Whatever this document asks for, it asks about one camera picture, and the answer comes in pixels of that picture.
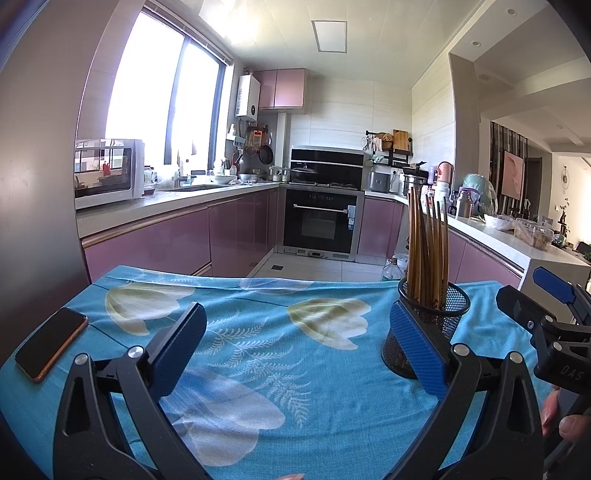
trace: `utensil holder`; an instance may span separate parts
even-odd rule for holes
[[[462,315],[470,309],[470,298],[468,298],[466,292],[453,283],[447,285],[447,298],[444,310],[424,307],[409,298],[407,296],[406,279],[401,280],[398,284],[398,293],[400,297],[404,298],[413,307],[418,321],[428,325],[435,325],[448,340],[451,340],[453,334],[456,332]],[[404,378],[417,378],[391,329],[382,347],[381,355],[386,367],[395,374]]]

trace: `white countertop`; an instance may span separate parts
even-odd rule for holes
[[[235,185],[197,192],[156,191],[153,195],[140,199],[125,200],[97,207],[90,207],[76,212],[78,237],[84,238],[142,218],[159,215],[171,210],[198,205],[199,203],[222,200],[244,193],[279,188],[279,183],[257,183],[253,185]]]
[[[380,193],[380,192],[365,192],[367,197],[378,197],[408,205],[408,200],[405,197],[396,195],[394,193]],[[497,252],[499,255],[519,265],[526,271],[531,260],[538,260],[542,262],[556,262],[571,265],[588,265],[582,260],[570,255],[569,253],[556,248],[553,245],[548,247],[548,250],[538,250],[530,247],[518,238],[514,237],[512,233],[500,232],[486,227],[486,225],[479,221],[466,218],[448,218],[449,226],[462,232],[463,234],[473,238],[474,240],[486,245],[491,250]]]

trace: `human hand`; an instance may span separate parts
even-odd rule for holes
[[[558,392],[556,385],[552,385],[552,392],[544,400],[541,409],[542,434],[547,437],[550,434],[552,419],[558,412]],[[583,432],[591,425],[591,417],[583,415],[570,415],[560,420],[558,431],[560,436],[569,442],[576,442]]]

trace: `painting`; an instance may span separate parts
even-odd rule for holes
[[[515,200],[521,200],[521,189],[523,186],[523,158],[505,152],[503,160],[503,182],[501,194]]]

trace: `ceiling light panel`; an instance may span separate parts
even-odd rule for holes
[[[347,22],[312,20],[318,51],[347,53]]]

